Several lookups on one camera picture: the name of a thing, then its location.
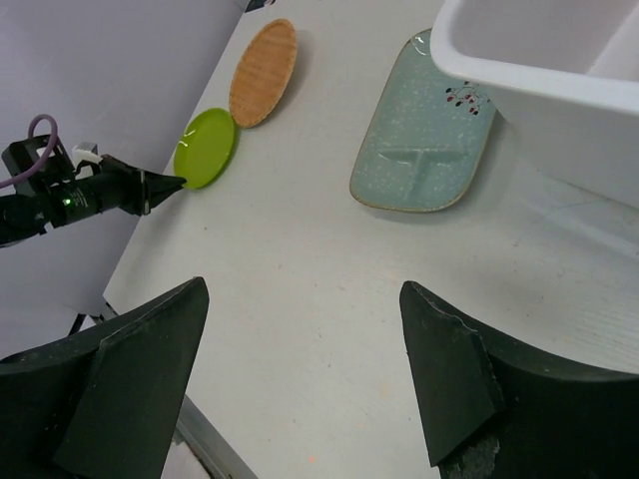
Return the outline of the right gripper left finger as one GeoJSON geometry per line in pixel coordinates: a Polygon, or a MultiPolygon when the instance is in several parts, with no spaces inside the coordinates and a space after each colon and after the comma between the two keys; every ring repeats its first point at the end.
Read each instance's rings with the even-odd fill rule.
{"type": "Polygon", "coordinates": [[[194,277],[1,361],[4,478],[158,478],[204,331],[194,277]]]}

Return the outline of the green round plate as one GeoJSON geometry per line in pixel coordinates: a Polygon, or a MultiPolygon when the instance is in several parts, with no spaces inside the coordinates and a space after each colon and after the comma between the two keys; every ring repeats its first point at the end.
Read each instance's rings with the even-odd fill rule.
{"type": "Polygon", "coordinates": [[[236,124],[222,108],[195,117],[179,140],[173,158],[174,174],[186,189],[201,189],[213,182],[231,160],[236,144],[236,124]]]}

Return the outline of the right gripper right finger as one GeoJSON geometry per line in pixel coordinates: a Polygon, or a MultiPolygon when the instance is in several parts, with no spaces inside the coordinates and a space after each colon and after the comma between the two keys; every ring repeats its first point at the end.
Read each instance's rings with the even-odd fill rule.
{"type": "Polygon", "coordinates": [[[634,478],[638,377],[577,362],[399,294],[429,464],[443,478],[634,478]]]}

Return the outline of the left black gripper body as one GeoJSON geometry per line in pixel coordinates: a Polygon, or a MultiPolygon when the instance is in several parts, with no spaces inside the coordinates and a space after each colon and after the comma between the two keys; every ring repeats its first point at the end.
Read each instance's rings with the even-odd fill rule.
{"type": "Polygon", "coordinates": [[[1,197],[1,242],[43,235],[113,209],[150,211],[150,174],[112,157],[74,166],[60,141],[34,175],[1,197]]]}

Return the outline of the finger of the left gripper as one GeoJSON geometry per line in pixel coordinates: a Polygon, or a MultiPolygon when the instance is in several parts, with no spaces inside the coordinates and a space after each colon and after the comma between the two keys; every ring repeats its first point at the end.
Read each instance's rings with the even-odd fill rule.
{"type": "Polygon", "coordinates": [[[142,171],[142,214],[148,215],[186,184],[182,177],[160,175],[142,171]]]}

